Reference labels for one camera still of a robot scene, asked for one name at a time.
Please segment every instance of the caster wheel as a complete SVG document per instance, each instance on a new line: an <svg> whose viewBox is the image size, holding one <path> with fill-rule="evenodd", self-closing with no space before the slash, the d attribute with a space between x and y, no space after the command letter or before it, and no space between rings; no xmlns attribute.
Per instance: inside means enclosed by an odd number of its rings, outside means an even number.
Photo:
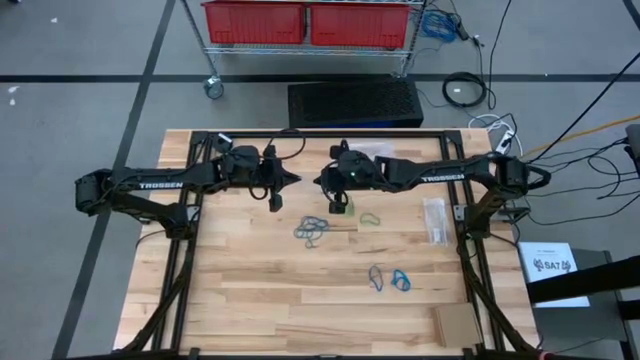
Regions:
<svg viewBox="0 0 640 360"><path fill-rule="evenodd" d="M204 82L203 86L205 94L211 100L216 100L224 94L224 86L220 78L210 78Z"/></svg>

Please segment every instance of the cardboard box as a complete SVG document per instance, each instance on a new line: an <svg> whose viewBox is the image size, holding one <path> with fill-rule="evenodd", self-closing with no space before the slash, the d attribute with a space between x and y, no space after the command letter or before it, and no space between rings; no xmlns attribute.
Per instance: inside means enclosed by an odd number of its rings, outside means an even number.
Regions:
<svg viewBox="0 0 640 360"><path fill-rule="evenodd" d="M470 303L437 306L433 309L436 335L440 345L466 348L482 342L478 319Z"/></svg>

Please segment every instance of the black floor stripe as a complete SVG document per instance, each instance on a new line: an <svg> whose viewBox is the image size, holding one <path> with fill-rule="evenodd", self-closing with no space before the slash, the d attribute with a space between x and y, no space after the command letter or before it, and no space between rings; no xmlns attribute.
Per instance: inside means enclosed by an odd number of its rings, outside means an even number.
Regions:
<svg viewBox="0 0 640 360"><path fill-rule="evenodd" d="M223 83L295 83L320 81L359 81L389 77L388 74L273 74L222 75ZM441 82L449 74L410 74L409 79L420 82ZM556 83L556 82L609 82L615 74L495 74L493 82ZM151 83L200 83L210 75L152 75ZM0 75L0 83L139 83L144 75ZM625 74L618 82L640 82L640 74Z"/></svg>
<svg viewBox="0 0 640 360"><path fill-rule="evenodd" d="M158 24L158 29L156 30L156 35L153 39L149 56L147 57L144 73L142 75L141 82L138 85L138 91L136 93L131 112L129 113L129 119L125 127L124 134L122 135L122 140L120 141L120 147L118 148L118 153L113 163L114 170L122 168L127 161L133 137L135 135L138 122L140 121L142 107L146 100L147 92L149 91L153 71L155 70L158 62L158 56L160 55L164 36L169 26L169 20L171 19L173 8L175 7L175 2L176 0L167 0L165 3L162 17L160 18L160 23ZM100 253L100 247L107 229L109 216L109 213L99 215L96 220L96 224L94 225L93 232L91 233L91 239L87 245L87 251L84 259L82 260L82 265L80 266L80 273L78 274L78 279L76 280L76 285L73 289L73 293L71 294L71 300L69 301L69 306L67 307L67 312L65 313L62 327L53 349L52 358L54 359L66 358L69 353L69 348L73 341L73 335L76 331L80 314L82 313L82 307L89 291L89 284L91 283L91 277L93 276L98 254Z"/></svg>
<svg viewBox="0 0 640 360"><path fill-rule="evenodd" d="M633 19L633 22L636 23L636 27L640 30L640 14L638 13L638 9L633 4L633 0L622 0L624 6L627 8L629 15Z"/></svg>

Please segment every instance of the wooden tabletop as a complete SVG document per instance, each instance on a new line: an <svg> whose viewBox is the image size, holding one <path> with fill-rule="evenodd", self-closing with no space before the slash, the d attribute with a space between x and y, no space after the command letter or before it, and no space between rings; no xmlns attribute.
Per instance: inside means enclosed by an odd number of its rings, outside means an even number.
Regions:
<svg viewBox="0 0 640 360"><path fill-rule="evenodd" d="M467 156L490 150L485 130L460 131ZM184 167L190 136L190 130L167 131L158 167ZM312 180L330 161L329 146L340 139L307 139L302 154L284 161L285 169L302 181L281 192L284 206L277 213L245 189L205 196L181 352L199 347L203 354L461 353L437 344L431 312L439 304L466 301L455 238L450 246L430 245L425 227L423 198L443 198L451 216L446 185L422 185L398 194L353 191L354 215L331 215ZM347 140L390 143L396 157L413 161L441 159L435 139ZM261 150L267 141L236 139L235 144ZM295 152L300 144L299 139L275 141L279 156ZM476 199L485 192L479 184L472 188ZM154 191L151 199L177 202L178 194ZM375 214L380 224L362 224L365 212ZM314 249L293 236L306 215L327 219L331 228ZM144 226L142 235L159 229L158 224ZM512 239L504 224L495 224L492 231ZM515 248L493 238L485 246L497 303L535 346L538 336ZM168 248L163 234L138 247L114 348L131 341L157 306ZM383 273L381 292L369 282L374 264ZM410 291L391 286L394 269L407 273ZM490 348L490 327L482 314Z"/></svg>

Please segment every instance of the red crate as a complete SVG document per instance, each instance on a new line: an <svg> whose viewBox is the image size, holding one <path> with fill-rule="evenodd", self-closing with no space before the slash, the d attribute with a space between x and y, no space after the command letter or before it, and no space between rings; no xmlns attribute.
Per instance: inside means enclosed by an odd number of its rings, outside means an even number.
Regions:
<svg viewBox="0 0 640 360"><path fill-rule="evenodd" d="M300 44L302 4L213 1L202 4L212 43Z"/></svg>
<svg viewBox="0 0 640 360"><path fill-rule="evenodd" d="M310 7L313 45L404 47L409 6L314 4Z"/></svg>

